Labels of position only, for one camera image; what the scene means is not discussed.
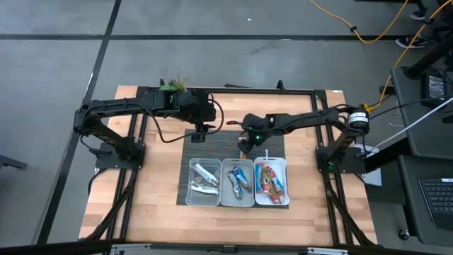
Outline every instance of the black floor line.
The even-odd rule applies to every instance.
[[[115,5],[113,6],[112,14],[110,15],[110,20],[108,21],[107,28],[105,29],[103,41],[101,43],[98,56],[93,67],[93,71],[91,73],[90,82],[88,83],[88,87],[86,88],[86,93],[82,103],[89,102],[91,100],[91,97],[93,96],[94,87],[96,86],[96,82],[98,81],[99,71],[101,70],[102,62],[105,57],[105,52],[107,51],[108,36],[112,34],[113,26],[115,25],[120,5],[121,0],[115,0]],[[59,168],[57,170],[57,177],[55,179],[56,185],[52,190],[50,200],[47,201],[48,206],[45,208],[42,214],[41,217],[42,221],[38,225],[39,230],[36,231],[35,237],[36,244],[45,244],[49,239],[49,235],[52,230],[52,225],[55,220],[55,215],[57,214],[59,202],[62,198],[64,187],[66,185],[67,177],[69,175],[69,170],[71,169],[72,160],[74,159],[78,143],[79,135],[72,131],[69,136],[69,141],[66,145],[65,151],[63,153],[63,157],[60,162]]]
[[[102,40],[98,34],[0,34],[0,40]]]
[[[396,40],[408,35],[385,35],[380,40]],[[362,35],[373,40],[378,35]],[[355,35],[111,35],[110,40],[348,40],[359,41]]]
[[[89,103],[93,96],[99,72],[111,40],[330,40],[330,41],[358,41],[355,35],[112,35],[121,0],[115,4],[103,35],[99,34],[0,34],[0,40],[102,40],[98,51],[92,76],[82,103]],[[395,40],[405,35],[385,35],[381,40]],[[363,35],[364,40],[373,40],[377,35]],[[62,160],[57,170],[55,188],[47,201],[48,207],[42,214],[38,225],[35,241],[37,244],[47,243],[52,230],[53,221],[57,214],[64,187],[69,175],[71,163],[75,155],[79,135],[71,132]]]
[[[396,40],[409,35],[385,35],[380,40]],[[373,40],[378,35],[362,35]],[[105,35],[98,34],[0,34],[0,40],[346,40],[359,41],[355,35]]]

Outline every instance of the clear plastic container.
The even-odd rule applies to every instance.
[[[247,179],[248,184],[251,187],[251,191],[248,192],[242,188],[242,199],[238,200],[233,192],[233,184],[229,180],[228,173],[237,166],[242,169],[244,176]],[[253,198],[253,189],[255,184],[253,182],[253,169],[254,164],[250,159],[224,159],[222,161],[222,171],[220,174],[220,203],[225,206],[234,207],[252,207],[255,204]]]
[[[222,169],[222,163],[218,159],[198,159],[193,158],[189,161],[189,178],[188,178],[188,189],[187,196],[185,197],[185,203],[188,205],[197,206],[218,206],[220,203],[220,195],[206,194],[192,190],[190,187],[192,181],[202,184],[204,186],[213,187],[212,184],[208,183],[201,177],[195,170],[194,166],[200,164],[206,171],[213,174],[219,180],[219,186],[222,183],[220,171]]]
[[[287,184],[287,174],[286,174],[286,160],[283,158],[272,158],[272,157],[258,157],[255,159],[256,164],[268,165],[275,172],[277,178],[282,182],[283,189],[285,194],[281,197],[281,204],[274,204],[271,199],[264,192],[256,193],[256,187],[254,187],[255,200],[260,205],[289,205],[289,196],[288,196],[288,184]],[[255,176],[255,181],[260,181],[260,177],[256,176],[256,171],[253,170],[253,175]]]

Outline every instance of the blue wrapper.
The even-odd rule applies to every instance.
[[[263,192],[263,187],[261,187],[261,171],[262,171],[263,165],[262,164],[256,164],[255,165],[255,190],[256,193]]]
[[[246,191],[250,192],[251,188],[250,185],[248,184],[246,176],[244,176],[242,169],[239,167],[235,166],[233,168],[234,175],[236,176],[239,184],[244,188]]]

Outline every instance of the wooden table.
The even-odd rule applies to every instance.
[[[115,98],[135,97],[136,86],[119,86]],[[344,103],[342,91],[326,91],[329,106]],[[245,114],[298,114],[311,112],[311,99],[301,95],[244,93],[214,94],[225,112],[225,122],[241,121]],[[182,135],[192,125],[175,119],[158,119],[164,137]],[[214,125],[220,122],[220,113]],[[135,128],[138,137],[141,116]],[[130,116],[114,117],[108,127],[126,136]],[[225,126],[224,130],[239,130]],[[147,144],[144,166],[139,170],[127,240],[132,242],[177,242],[198,244],[250,244],[331,246],[332,237],[326,207],[326,193],[317,171],[314,128],[295,130],[284,136],[287,160],[289,209],[203,208],[176,205],[183,140],[164,144],[156,136],[156,126],[148,119],[144,142]],[[92,233],[111,208],[118,169],[109,169],[94,182],[86,206],[80,237]],[[348,211],[369,239],[376,242],[365,187],[352,174],[343,174]],[[114,237],[119,235],[119,212]],[[341,217],[337,212],[340,239],[345,242]]]

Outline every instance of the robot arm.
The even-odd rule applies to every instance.
[[[137,153],[134,140],[122,137],[102,124],[101,119],[113,116],[147,114],[155,117],[172,117],[195,125],[192,142],[204,142],[205,135],[216,119],[214,101],[201,89],[186,92],[179,90],[148,90],[136,98],[99,101],[93,100],[80,107],[74,118],[74,131],[80,135],[94,135],[115,148],[120,161],[134,160]]]
[[[299,128],[309,128],[321,125],[332,125],[341,131],[341,136],[326,148],[325,160],[340,159],[344,161],[345,150],[355,138],[366,135],[369,131],[368,112],[364,108],[339,105],[315,113],[299,115],[267,114],[260,118],[254,114],[244,117],[242,123],[228,122],[227,125],[239,124],[247,134],[239,142],[239,149],[243,153],[250,152],[253,146],[260,146],[269,137],[286,135]],[[340,121],[340,114],[347,113],[347,121]]]

